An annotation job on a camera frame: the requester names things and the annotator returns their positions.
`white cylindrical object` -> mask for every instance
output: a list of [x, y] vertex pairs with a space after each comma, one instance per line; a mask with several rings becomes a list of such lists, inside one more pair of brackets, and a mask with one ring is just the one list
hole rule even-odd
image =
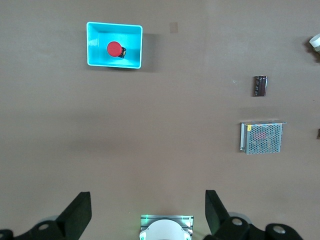
[[312, 45], [312, 47], [317, 48], [320, 46], [320, 34], [314, 36], [310, 39], [309, 43]]

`perforated metal cover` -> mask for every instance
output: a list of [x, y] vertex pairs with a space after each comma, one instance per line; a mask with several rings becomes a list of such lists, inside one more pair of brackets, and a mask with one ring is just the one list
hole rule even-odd
[[240, 150], [246, 154], [279, 153], [285, 123], [275, 120], [242, 122]]

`plastic bin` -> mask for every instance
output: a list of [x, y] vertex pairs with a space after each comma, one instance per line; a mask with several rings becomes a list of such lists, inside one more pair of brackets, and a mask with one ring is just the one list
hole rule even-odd
[[[140, 25], [88, 22], [86, 24], [87, 63], [90, 66], [139, 69], [142, 61], [143, 28]], [[107, 52], [110, 42], [126, 49], [124, 58]]]

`white object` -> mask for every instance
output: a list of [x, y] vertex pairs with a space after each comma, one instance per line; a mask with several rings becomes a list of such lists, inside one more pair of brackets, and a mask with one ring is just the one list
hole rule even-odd
[[317, 48], [320, 46], [320, 34], [314, 36], [310, 39], [309, 43], [312, 45], [312, 47]]
[[190, 234], [175, 221], [161, 219], [153, 222], [139, 235], [140, 240], [190, 240]]

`red button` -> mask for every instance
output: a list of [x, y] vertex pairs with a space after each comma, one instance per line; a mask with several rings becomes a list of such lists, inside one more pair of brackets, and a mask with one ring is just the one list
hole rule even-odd
[[117, 41], [112, 41], [106, 47], [108, 54], [112, 57], [119, 57], [122, 53], [122, 47]]

